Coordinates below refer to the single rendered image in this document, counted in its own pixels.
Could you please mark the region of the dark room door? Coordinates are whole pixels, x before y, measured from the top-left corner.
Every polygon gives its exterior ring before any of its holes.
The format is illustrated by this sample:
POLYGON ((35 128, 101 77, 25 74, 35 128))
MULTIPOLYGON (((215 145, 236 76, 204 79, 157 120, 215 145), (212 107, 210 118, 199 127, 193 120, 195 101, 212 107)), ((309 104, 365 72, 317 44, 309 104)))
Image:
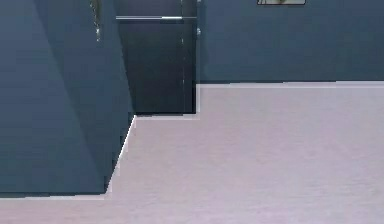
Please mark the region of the dark room door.
MULTIPOLYGON (((197 0, 114 0, 116 16, 196 16, 197 0)), ((137 115, 196 112, 197 19, 117 20, 137 115)))

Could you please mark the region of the black framed wall picture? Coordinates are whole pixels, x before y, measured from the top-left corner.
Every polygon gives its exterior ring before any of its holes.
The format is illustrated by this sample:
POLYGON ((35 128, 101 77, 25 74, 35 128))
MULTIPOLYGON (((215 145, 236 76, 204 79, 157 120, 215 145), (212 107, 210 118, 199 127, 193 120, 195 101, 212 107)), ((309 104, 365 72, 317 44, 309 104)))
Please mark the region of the black framed wall picture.
POLYGON ((257 0, 258 5, 305 5, 307 0, 257 0))

